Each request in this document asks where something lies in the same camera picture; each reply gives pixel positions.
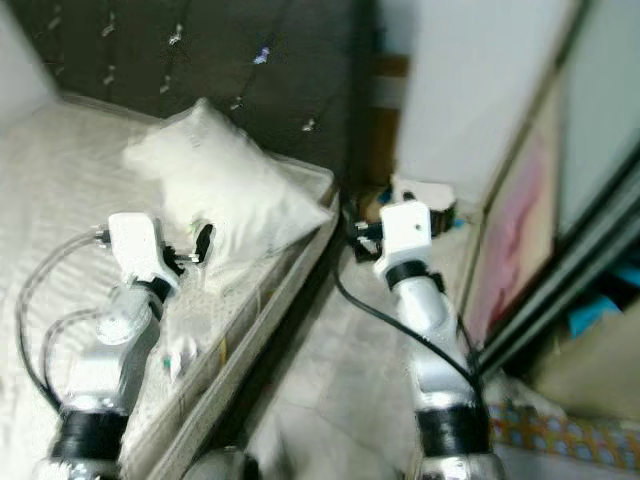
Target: colorful rug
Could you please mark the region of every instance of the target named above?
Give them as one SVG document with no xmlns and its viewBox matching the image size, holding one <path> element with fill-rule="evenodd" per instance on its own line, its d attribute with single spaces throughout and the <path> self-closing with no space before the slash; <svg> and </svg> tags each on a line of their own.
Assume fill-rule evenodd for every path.
<svg viewBox="0 0 640 480">
<path fill-rule="evenodd" d="M 640 471 L 640 432 L 539 416 L 530 408 L 491 405 L 489 412 L 496 443 Z"/>
</svg>

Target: framed picture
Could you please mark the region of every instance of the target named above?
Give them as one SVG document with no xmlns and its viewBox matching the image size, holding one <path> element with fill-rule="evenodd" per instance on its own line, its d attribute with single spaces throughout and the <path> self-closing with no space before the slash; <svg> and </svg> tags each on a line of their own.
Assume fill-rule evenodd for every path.
<svg viewBox="0 0 640 480">
<path fill-rule="evenodd" d="M 553 253 L 562 84 L 560 74 L 549 82 L 484 219 L 463 312 L 479 347 Z"/>
</svg>

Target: white wall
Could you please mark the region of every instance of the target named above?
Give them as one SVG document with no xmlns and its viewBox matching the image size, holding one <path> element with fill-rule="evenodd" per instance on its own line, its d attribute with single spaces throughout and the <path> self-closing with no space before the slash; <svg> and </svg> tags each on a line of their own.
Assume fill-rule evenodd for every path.
<svg viewBox="0 0 640 480">
<path fill-rule="evenodd" d="M 419 1 L 421 0 L 379 0 L 382 48 L 385 53 L 411 53 L 416 26 L 415 11 Z"/>
<path fill-rule="evenodd" d="M 0 1 L 0 129 L 55 98 L 51 79 Z"/>
<path fill-rule="evenodd" d="M 570 0 L 420 0 L 396 173 L 450 183 L 458 198 L 478 203 L 570 6 Z"/>
</svg>

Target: white pillow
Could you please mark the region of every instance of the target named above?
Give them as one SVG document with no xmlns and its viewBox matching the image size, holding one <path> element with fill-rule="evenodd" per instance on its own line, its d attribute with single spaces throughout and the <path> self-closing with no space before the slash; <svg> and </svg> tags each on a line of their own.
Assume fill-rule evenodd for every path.
<svg viewBox="0 0 640 480">
<path fill-rule="evenodd" d="M 204 99 L 127 147 L 124 157 L 126 166 L 161 182 L 165 210 L 178 226 L 214 224 L 209 271 L 278 252 L 330 218 Z"/>
</svg>

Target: dark headboard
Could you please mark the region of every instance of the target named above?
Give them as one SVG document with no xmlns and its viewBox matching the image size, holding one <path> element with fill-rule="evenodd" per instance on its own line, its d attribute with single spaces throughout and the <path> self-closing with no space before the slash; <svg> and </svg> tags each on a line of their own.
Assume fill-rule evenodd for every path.
<svg viewBox="0 0 640 480">
<path fill-rule="evenodd" d="M 63 90 L 168 117 L 208 97 L 263 148 L 358 183 L 374 0 L 9 0 Z"/>
</svg>

